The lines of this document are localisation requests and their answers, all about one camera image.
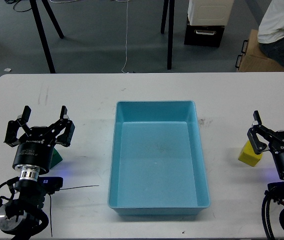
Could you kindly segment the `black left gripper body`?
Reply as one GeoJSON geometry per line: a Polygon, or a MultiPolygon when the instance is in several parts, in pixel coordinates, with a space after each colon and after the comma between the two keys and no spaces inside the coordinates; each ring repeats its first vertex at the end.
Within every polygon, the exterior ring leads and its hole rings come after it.
{"type": "Polygon", "coordinates": [[[22,166],[39,168],[41,175],[50,170],[56,135],[48,127],[33,127],[30,135],[22,135],[12,168],[22,166]]]}

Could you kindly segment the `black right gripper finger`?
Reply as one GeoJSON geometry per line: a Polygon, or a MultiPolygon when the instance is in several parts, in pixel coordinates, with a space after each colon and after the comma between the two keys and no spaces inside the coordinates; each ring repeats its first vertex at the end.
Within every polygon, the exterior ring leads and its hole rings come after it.
{"type": "Polygon", "coordinates": [[[249,128],[247,136],[252,145],[255,154],[260,155],[261,153],[268,150],[269,144],[272,141],[272,137],[269,133],[269,129],[262,124],[262,120],[259,111],[256,110],[253,113],[254,122],[249,128]],[[260,141],[259,136],[263,137],[267,143],[260,141]]]}

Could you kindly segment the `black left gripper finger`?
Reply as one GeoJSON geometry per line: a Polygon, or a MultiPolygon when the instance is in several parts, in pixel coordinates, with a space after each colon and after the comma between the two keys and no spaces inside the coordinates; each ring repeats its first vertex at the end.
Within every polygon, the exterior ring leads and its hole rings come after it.
{"type": "Polygon", "coordinates": [[[9,145],[10,147],[19,145],[20,139],[17,138],[19,128],[22,128],[24,130],[27,138],[31,136],[31,129],[27,126],[30,114],[31,108],[26,105],[24,107],[22,115],[19,115],[16,120],[10,120],[8,122],[4,143],[9,145]]]}
{"type": "Polygon", "coordinates": [[[75,125],[67,115],[66,106],[61,107],[60,117],[55,123],[49,126],[48,143],[50,145],[62,145],[63,147],[69,147],[71,144],[72,136],[75,130],[75,125]]]}

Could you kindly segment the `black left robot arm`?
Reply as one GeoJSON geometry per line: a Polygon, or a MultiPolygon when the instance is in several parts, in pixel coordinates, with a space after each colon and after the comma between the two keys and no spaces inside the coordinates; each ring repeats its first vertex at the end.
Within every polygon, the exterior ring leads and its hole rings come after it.
{"type": "Polygon", "coordinates": [[[31,109],[25,106],[16,120],[7,124],[4,143],[17,147],[12,167],[20,175],[1,186],[7,186],[10,197],[0,196],[0,230],[15,240],[28,240],[49,224],[42,210],[45,196],[52,195],[63,186],[59,176],[46,177],[52,166],[55,145],[70,146],[75,125],[62,106],[59,119],[50,126],[28,127],[31,109]]]}

